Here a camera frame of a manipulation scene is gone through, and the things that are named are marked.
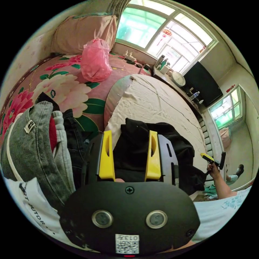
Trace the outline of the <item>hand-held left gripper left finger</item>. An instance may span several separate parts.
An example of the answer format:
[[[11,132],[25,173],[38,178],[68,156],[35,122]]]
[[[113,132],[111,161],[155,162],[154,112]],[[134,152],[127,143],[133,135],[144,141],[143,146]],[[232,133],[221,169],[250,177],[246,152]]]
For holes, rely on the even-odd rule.
[[[98,175],[101,180],[115,180],[111,130],[103,134]]]

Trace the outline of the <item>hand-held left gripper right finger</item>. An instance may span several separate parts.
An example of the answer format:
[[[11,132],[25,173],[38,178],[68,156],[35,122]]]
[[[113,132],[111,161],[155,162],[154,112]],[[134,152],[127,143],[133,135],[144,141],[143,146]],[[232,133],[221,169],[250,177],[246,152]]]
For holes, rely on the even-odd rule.
[[[158,134],[149,131],[145,180],[160,180],[162,176]]]

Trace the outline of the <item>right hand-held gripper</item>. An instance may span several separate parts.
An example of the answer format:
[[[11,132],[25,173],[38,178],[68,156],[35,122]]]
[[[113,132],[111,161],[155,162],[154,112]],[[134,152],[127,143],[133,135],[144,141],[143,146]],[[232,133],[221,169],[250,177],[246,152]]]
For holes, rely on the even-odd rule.
[[[207,162],[210,162],[211,165],[215,164],[215,166],[220,169],[220,162],[217,160],[214,160],[211,156],[205,154],[205,153],[201,153],[200,154],[201,157],[206,160]]]

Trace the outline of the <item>person's right hand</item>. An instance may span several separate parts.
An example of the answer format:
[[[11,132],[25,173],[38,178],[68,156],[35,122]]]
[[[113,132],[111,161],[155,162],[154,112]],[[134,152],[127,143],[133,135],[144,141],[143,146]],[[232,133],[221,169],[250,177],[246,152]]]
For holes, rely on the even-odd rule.
[[[213,180],[215,180],[221,176],[220,171],[215,163],[208,164],[207,171],[209,172],[209,175],[212,177]]]

